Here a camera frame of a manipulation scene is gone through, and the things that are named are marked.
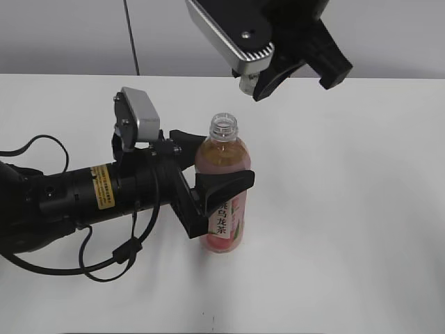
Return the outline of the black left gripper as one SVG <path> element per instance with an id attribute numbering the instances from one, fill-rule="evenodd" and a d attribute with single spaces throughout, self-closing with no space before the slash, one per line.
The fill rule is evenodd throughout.
<path id="1" fill-rule="evenodd" d="M 183 171 L 195 164 L 195 156 L 206 136 L 171 130 L 147 148 L 125 151 L 118 135 L 112 137 L 115 162 L 112 180 L 117 206 L 124 212 L 152 210 L 147 227 L 141 234 L 152 232 L 162 205 L 170 205 L 188 237 L 205 235 L 209 217 L 222 205 L 254 185 L 253 170 L 226 174 L 195 174 L 195 187 L 190 188 Z"/>

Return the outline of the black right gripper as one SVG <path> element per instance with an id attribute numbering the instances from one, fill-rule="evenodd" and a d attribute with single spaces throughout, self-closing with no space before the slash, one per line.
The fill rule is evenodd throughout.
<path id="1" fill-rule="evenodd" d="M 270 66 L 260 73 L 254 101 L 270 97 L 296 70 L 307 64 L 320 77 L 319 84 L 331 89 L 353 68 L 324 25 L 321 15 L 327 1 L 262 1 L 261 12 L 272 26 L 275 46 Z"/>

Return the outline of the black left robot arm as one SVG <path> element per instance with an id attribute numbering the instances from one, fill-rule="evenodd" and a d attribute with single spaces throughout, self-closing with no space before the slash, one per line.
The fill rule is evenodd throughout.
<path id="1" fill-rule="evenodd" d="M 251 188 L 254 173 L 197 173 L 189 187 L 183 172 L 203 142 L 173 130 L 147 148 L 124 150 L 114 136 L 113 162 L 54 175 L 2 164 L 1 245 L 14 254 L 36 251 L 77 228 L 156 205 L 171 206 L 191 239 L 205 235 L 210 216 Z"/>

